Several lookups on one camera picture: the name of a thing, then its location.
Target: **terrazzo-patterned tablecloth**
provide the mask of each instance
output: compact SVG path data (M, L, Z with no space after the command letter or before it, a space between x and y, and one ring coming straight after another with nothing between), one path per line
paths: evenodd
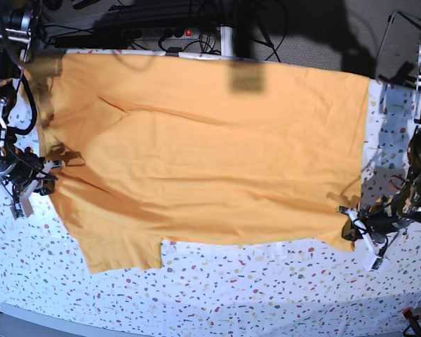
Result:
M363 201L394 191L414 126L413 92L371 81ZM14 109L15 124L29 112ZM20 141L37 149L36 133ZM421 225L389 251L379 272L314 239L255 246L163 242L160 270L90 275L47 197L13 220L0 192L0 303L149 336L365 336L402 330L400 311L421 298Z

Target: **speckled white surface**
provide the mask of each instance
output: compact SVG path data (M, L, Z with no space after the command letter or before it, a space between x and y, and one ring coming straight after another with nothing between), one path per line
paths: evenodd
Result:
M363 201L394 193L413 132L413 93L371 81ZM24 108L13 120L27 120ZM37 147L36 133L24 147ZM421 298L421 225L366 272L364 252L314 239L254 246L163 242L163 267L90 275L49 198L13 220L0 192L0 303L92 326L150 336L360 336L402 330L400 311Z

